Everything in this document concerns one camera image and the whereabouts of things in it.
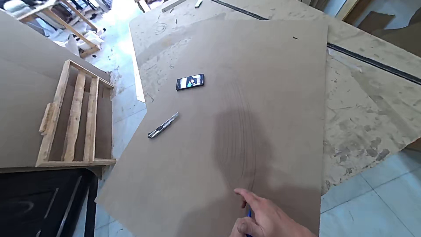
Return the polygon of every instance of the black strip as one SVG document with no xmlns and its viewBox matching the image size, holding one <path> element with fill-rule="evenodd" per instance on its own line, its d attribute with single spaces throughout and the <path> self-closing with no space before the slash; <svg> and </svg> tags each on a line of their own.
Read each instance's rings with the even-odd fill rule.
<svg viewBox="0 0 421 237">
<path fill-rule="evenodd" d="M 411 81 L 413 83 L 416 83 L 418 85 L 421 85 L 421 79 L 418 78 L 418 77 L 416 77 L 416 76 L 414 76 L 414 75 L 411 75 L 409 73 L 403 72 L 403 71 L 398 70 L 398 69 L 396 69 L 394 67 L 390 67 L 388 65 L 385 65 L 385 64 L 383 64 L 381 62 L 378 62 L 378 61 L 375 61 L 373 59 L 364 57 L 362 55 L 356 54 L 356 53 L 354 53 L 352 51 L 349 51 L 348 49 L 344 49 L 342 47 L 339 47 L 339 46 L 334 45 L 334 44 L 329 43 L 329 42 L 327 43 L 327 47 L 328 48 L 331 48 L 331 49 L 334 49 L 334 50 L 336 50 L 338 52 L 341 52 L 343 54 L 346 54 L 346 55 L 348 55 L 350 57 L 353 57 L 355 59 L 358 59 L 360 61 L 363 61 L 365 63 L 368 63 L 368 64 L 370 64 L 370 65 L 372 65 L 374 67 L 378 67 L 380 69 L 383 69 L 383 70 L 385 70 L 385 71 L 387 71 L 387 72 L 389 72 L 391 74 L 395 74 L 397 76 L 400 76 L 402 78 L 405 78 L 408 81 Z"/>
<path fill-rule="evenodd" d="M 246 10 L 244 10 L 244 9 L 238 8 L 238 7 L 233 6 L 233 5 L 231 5 L 231 4 L 224 3 L 224 2 L 222 2 L 222 1 L 220 1 L 220 0 L 211 0 L 211 1 L 214 1 L 214 2 L 216 2 L 216 3 L 218 3 L 218 4 L 221 4 L 221 5 L 224 5 L 224 6 L 228 7 L 228 8 L 231 8 L 231 9 L 236 10 L 236 11 L 238 11 L 238 12 L 241 12 L 241 13 L 243 13 L 243 14 L 249 15 L 249 16 L 251 16 L 251 17 L 253 17 L 253 18 L 256 18 L 256 19 L 258 19 L 258 20 L 266 20 L 266 21 L 268 21 L 268 20 L 269 20 L 269 19 L 267 19 L 267 18 L 264 18 L 264 17 L 262 17 L 262 16 L 259 16 L 259 15 L 257 15 L 257 14 L 254 14 L 254 13 L 251 13 L 251 12 L 246 11 Z M 342 47 L 340 47 L 340 46 L 337 46 L 337 45 L 332 44 L 332 43 L 329 43 L 329 42 L 326 44 L 326 46 L 327 46 L 328 48 L 331 48 L 331 49 L 333 49 L 333 50 L 336 50 L 336 51 L 338 51 L 338 52 L 341 52 L 341 53 L 343 53 L 343 54 L 346 54 L 346 55 L 348 55 L 348 56 L 350 56 L 350 57 L 353 57 L 353 58 L 355 58 L 355 59 L 357 59 L 357 60 L 360 60 L 360 61 L 362 61 L 362 62 L 365 62 L 365 63 L 367 63 L 367 64 L 370 64 L 370 65 L 372 65 L 372 66 L 374 66 L 374 67 L 377 67 L 377 68 L 380 68 L 380 69 L 382 69 L 382 70 L 385 70 L 385 71 L 387 71 L 387 72 L 389 72 L 389 73 L 395 74 L 395 75 L 397 75 L 397 76 L 399 76 L 399 77 L 401 77 L 401 78 L 404 78 L 404 79 L 406 79 L 406 80 L 408 80 L 408 81 L 411 81 L 411 82 L 413 82 L 413 83 L 416 83 L 416 84 L 418 84 L 418 85 L 421 85 L 421 79 L 420 79 L 420 78 L 418 78 L 418 77 L 416 77 L 416 76 L 414 76 L 414 75 L 411 75 L 411 74 L 409 74 L 409 73 L 403 72 L 403 71 L 401 71 L 401 70 L 399 70 L 399 69 L 396 69 L 396 68 L 394 68 L 394 67 L 387 66 L 387 65 L 385 65 L 385 64 L 383 64 L 383 63 L 381 63 L 381 62 L 378 62 L 378 61 L 375 61 L 375 60 L 373 60 L 373 59 L 370 59 L 370 58 L 364 57 L 364 56 L 362 56 L 362 55 L 359 55 L 359 54 L 357 54 L 357 53 L 354 53 L 354 52 L 352 52 L 352 51 L 349 51 L 348 49 L 344 49 L 344 48 L 342 48 Z"/>
<path fill-rule="evenodd" d="M 86 220 L 85 220 L 85 234 L 84 237 L 94 237 L 95 233 L 95 214 L 96 203 L 95 198 L 98 193 L 98 178 L 92 175 L 91 183 L 89 184 L 88 202 L 86 205 Z"/>
<path fill-rule="evenodd" d="M 233 6 L 233 5 L 231 5 L 231 4 L 224 3 L 224 2 L 219 1 L 219 0 L 211 0 L 211 1 L 214 1 L 214 2 L 216 2 L 216 3 L 218 3 L 218 4 L 221 4 L 221 5 L 224 5 L 224 6 L 228 7 L 228 8 L 231 8 L 232 10 L 236 10 L 236 11 L 239 11 L 239 12 L 241 12 L 241 13 L 243 13 L 243 14 L 246 14 L 246 15 L 249 15 L 249 16 L 251 16 L 251 17 L 254 17 L 254 18 L 258 19 L 258 20 L 265 20 L 265 21 L 268 21 L 268 20 L 269 20 L 269 19 L 267 19 L 267 18 L 264 18 L 264 17 L 262 17 L 262 16 L 259 16 L 259 15 L 257 15 L 257 14 L 254 14 L 254 13 L 251 13 L 251 12 L 249 12 L 249 11 L 246 11 L 246 10 L 244 10 L 244 9 L 238 8 L 238 7 Z"/>
</svg>

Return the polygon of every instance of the tile floor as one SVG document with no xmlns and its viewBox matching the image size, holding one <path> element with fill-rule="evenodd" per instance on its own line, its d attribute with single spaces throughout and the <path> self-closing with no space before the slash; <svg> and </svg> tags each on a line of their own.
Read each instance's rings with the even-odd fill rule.
<svg viewBox="0 0 421 237">
<path fill-rule="evenodd" d="M 132 0 L 113 2 L 113 9 L 94 22 L 107 28 L 105 43 L 87 61 L 111 72 L 113 97 L 113 156 L 119 158 L 139 126 L 146 106 L 138 101 L 139 78 L 133 67 L 128 22 L 141 14 Z M 74 237 L 83 236 L 82 211 Z M 322 196 L 321 237 L 421 236 L 421 153 L 404 150 L 376 167 L 332 188 Z M 133 235 L 103 208 L 97 207 L 96 237 Z"/>
</svg>

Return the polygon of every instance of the hand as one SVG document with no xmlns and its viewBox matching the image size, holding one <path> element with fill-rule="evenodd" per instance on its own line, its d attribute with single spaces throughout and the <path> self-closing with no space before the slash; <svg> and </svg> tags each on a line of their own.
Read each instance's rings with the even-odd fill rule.
<svg viewBox="0 0 421 237">
<path fill-rule="evenodd" d="M 234 189 L 241 195 L 244 208 L 248 203 L 254 212 L 250 217 L 238 218 L 230 237 L 316 237 L 306 227 L 291 219 L 272 201 L 259 197 L 246 189 Z"/>
</svg>

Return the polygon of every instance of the finger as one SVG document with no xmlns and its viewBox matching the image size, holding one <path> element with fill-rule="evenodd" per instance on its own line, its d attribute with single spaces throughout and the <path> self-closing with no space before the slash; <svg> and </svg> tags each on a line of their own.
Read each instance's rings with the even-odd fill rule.
<svg viewBox="0 0 421 237">
<path fill-rule="evenodd" d="M 253 237 L 264 237 L 262 228 L 250 217 L 238 220 L 237 229 L 239 233 L 249 234 Z"/>
<path fill-rule="evenodd" d="M 253 211 L 258 209 L 258 196 L 253 192 L 248 191 L 247 189 L 234 189 L 234 192 L 238 195 L 241 195 L 244 200 L 250 205 Z"/>
<path fill-rule="evenodd" d="M 232 231 L 231 231 L 231 234 L 229 235 L 229 237 L 244 237 L 243 233 L 238 232 L 238 221 L 239 220 L 237 220 L 235 222 L 235 225 L 232 228 Z"/>
</svg>

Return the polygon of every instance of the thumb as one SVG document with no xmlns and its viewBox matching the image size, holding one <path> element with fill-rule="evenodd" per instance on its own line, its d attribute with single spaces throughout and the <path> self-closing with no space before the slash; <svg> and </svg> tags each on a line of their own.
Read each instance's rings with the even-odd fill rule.
<svg viewBox="0 0 421 237">
<path fill-rule="evenodd" d="M 242 234 L 249 234 L 253 237 L 264 237 L 261 227 L 250 217 L 241 218 L 237 230 Z"/>
</svg>

